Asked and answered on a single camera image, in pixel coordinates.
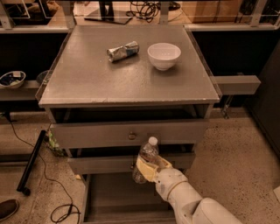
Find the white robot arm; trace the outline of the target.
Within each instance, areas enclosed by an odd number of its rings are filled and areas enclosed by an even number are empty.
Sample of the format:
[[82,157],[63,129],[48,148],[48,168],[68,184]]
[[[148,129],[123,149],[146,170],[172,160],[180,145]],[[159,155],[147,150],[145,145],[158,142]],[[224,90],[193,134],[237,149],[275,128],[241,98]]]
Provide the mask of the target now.
[[216,200],[202,198],[188,178],[162,157],[150,163],[138,156],[136,167],[171,205],[177,224],[242,224]]

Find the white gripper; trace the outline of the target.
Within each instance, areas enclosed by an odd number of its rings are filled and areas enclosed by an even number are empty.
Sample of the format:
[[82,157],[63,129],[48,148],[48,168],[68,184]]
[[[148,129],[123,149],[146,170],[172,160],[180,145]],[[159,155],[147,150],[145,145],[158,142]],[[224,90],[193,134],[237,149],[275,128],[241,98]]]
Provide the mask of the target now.
[[164,201],[168,200],[177,185],[188,181],[181,171],[172,168],[172,164],[160,156],[157,157],[157,164],[147,162],[138,156],[136,167],[146,180],[155,181],[157,193]]

